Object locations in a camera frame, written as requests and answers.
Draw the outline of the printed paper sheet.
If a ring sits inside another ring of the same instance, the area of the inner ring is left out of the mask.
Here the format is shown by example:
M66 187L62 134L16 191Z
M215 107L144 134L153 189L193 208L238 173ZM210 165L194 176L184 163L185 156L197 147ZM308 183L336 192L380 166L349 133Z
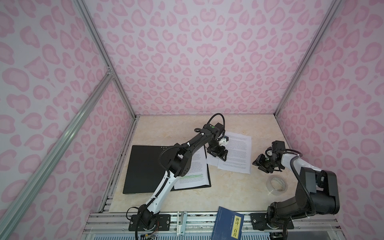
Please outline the printed paper sheet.
M184 177L181 177L178 180L178 182L174 185L174 190L181 191L188 189L209 188L211 184L208 173L209 167L207 164L205 147L201 147L192 157L190 170Z
M219 164L220 158L217 157L212 151L207 149L207 164L217 167Z
M232 132L226 132L226 136L229 137L229 141L225 145L226 150L228 150L227 160L225 162L219 160L218 169L250 174L252 137Z

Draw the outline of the white black file folder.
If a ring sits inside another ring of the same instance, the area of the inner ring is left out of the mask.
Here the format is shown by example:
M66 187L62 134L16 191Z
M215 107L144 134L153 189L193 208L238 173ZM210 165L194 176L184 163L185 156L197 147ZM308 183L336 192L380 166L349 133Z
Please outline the white black file folder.
M165 146L134 145L131 151L123 194L153 193L165 170L158 163Z

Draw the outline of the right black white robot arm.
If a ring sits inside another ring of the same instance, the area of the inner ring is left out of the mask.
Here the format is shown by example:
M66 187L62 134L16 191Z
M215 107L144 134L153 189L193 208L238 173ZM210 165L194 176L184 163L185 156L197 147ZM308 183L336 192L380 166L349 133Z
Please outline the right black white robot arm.
M253 162L266 174L288 169L298 181L294 197L271 203L264 214L251 215L253 229L285 232L293 220L339 212L337 175L307 163L302 156L299 151L287 149L283 141L274 141Z

